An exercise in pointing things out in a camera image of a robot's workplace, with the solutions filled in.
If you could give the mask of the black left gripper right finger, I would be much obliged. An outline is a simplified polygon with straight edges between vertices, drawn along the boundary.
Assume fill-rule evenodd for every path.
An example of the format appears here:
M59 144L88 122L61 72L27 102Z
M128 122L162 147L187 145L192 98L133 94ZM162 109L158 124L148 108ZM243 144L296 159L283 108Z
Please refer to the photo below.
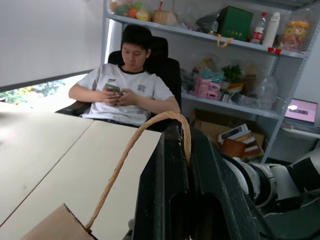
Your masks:
M193 240L258 240L240 183L209 139L191 128L189 184Z

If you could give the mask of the man's left hand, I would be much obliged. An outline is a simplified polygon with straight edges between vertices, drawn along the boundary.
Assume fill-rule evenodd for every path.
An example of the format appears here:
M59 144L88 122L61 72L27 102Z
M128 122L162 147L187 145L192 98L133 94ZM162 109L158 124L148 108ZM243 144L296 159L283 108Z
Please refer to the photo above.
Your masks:
M136 106L139 96L128 88L121 90L121 96L118 98L116 104L118 106Z

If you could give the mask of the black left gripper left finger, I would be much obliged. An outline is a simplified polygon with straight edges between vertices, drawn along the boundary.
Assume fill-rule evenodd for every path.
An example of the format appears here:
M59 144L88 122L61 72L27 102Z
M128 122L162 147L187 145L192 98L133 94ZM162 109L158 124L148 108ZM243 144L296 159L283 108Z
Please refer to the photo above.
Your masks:
M182 128L171 126L159 141L140 179L133 240L184 240L188 236L190 188Z

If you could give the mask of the man's right hand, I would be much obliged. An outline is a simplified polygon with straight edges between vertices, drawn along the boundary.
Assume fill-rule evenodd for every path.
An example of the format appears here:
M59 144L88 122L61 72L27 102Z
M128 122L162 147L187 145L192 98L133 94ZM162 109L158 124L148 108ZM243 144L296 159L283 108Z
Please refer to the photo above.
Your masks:
M115 93L113 91L107 90L105 87L100 93L100 103L106 104L108 106L114 106L117 104L120 98L119 93Z

